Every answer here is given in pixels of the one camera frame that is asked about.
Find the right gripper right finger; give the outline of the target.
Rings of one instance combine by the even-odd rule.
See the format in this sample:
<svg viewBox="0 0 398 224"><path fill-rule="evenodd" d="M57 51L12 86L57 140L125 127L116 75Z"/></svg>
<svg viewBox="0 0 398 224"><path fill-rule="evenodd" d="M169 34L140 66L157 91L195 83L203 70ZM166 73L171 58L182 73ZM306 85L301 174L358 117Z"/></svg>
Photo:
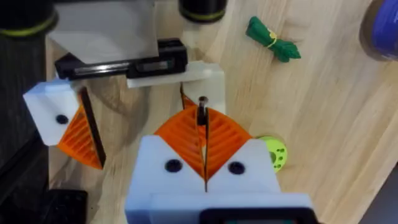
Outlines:
<svg viewBox="0 0 398 224"><path fill-rule="evenodd" d="M210 108L207 113L206 191L279 193L266 143L253 138L229 116Z"/></svg>

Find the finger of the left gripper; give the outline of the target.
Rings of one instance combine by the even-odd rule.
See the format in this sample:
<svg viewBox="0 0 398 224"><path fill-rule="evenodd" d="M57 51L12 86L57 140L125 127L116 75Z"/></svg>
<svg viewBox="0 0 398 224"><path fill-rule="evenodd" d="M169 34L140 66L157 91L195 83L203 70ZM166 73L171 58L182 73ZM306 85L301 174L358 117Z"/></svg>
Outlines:
<svg viewBox="0 0 398 224"><path fill-rule="evenodd" d="M23 98L45 145L86 166L104 168L106 153L87 87L54 79L36 84Z"/></svg>

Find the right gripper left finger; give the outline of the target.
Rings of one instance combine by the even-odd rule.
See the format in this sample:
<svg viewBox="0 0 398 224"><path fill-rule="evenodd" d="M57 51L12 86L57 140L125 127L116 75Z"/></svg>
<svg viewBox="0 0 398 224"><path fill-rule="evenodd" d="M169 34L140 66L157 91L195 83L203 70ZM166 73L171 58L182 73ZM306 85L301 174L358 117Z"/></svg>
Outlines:
<svg viewBox="0 0 398 224"><path fill-rule="evenodd" d="M154 194L203 194L202 143L196 106L177 113L154 134L143 136L127 198L147 200Z"/></svg>

